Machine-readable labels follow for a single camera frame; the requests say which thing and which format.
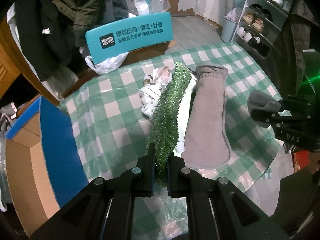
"metal screw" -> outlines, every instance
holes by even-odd
[[[139,167],[134,167],[131,169],[131,172],[133,174],[139,174],[141,172],[141,169]]]
[[[95,178],[93,183],[95,185],[101,185],[103,183],[104,179],[102,177],[98,177],[98,178]]]
[[[191,170],[190,170],[189,168],[187,168],[187,167],[184,167],[184,168],[181,169],[181,172],[182,172],[183,174],[189,174],[190,171],[191,171]]]
[[[228,183],[228,179],[225,177],[220,177],[218,179],[218,181],[222,184],[222,185],[226,185]]]

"floor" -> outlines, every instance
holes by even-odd
[[[176,45],[166,53],[223,42],[220,39],[220,30],[198,17],[173,17],[171,20]],[[291,155],[286,155],[282,149],[270,168],[271,179],[259,179],[245,193],[268,216],[276,209],[280,179],[293,173]]]
[[[172,17],[173,38],[176,45],[166,53],[223,42],[219,29],[195,16]]]

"green sequined object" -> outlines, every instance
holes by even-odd
[[[179,140],[178,111],[183,95],[191,80],[190,71],[182,63],[174,63],[172,80],[161,93],[153,114],[151,130],[146,139],[147,152],[150,143],[155,144],[156,180],[166,186],[167,159]]]

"checkered tablecloth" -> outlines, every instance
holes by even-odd
[[[271,128],[256,126],[247,110],[253,89],[276,100],[280,95],[255,61],[236,43],[203,46],[137,62],[84,84],[65,101],[84,171],[89,181],[111,179],[136,165],[145,154],[149,121],[141,113],[139,89],[154,68],[181,62],[191,69],[199,64],[227,64],[226,134],[233,153],[228,164],[199,170],[208,178],[227,177],[246,191],[270,166],[282,142]],[[170,239],[188,231],[185,199],[171,199],[167,189],[155,187],[152,198],[137,198],[132,239]]]

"teal box lid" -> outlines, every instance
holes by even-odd
[[[85,38],[94,64],[120,53],[173,40],[169,12],[147,14],[105,24]]]

